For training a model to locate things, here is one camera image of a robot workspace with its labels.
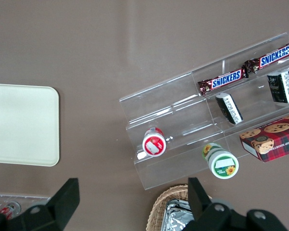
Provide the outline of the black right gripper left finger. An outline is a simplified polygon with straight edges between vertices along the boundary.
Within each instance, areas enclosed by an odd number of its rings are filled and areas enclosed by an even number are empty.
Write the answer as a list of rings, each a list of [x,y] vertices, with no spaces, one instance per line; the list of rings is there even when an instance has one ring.
[[[7,222],[8,231],[62,231],[80,202],[79,180],[69,178],[44,205],[35,205]]]

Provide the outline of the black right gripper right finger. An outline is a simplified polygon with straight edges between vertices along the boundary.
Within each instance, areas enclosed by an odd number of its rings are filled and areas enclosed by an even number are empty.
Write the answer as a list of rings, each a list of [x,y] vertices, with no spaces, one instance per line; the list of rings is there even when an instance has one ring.
[[[229,230],[230,209],[222,203],[213,203],[198,178],[188,179],[188,203],[194,219],[186,225],[186,231]]]

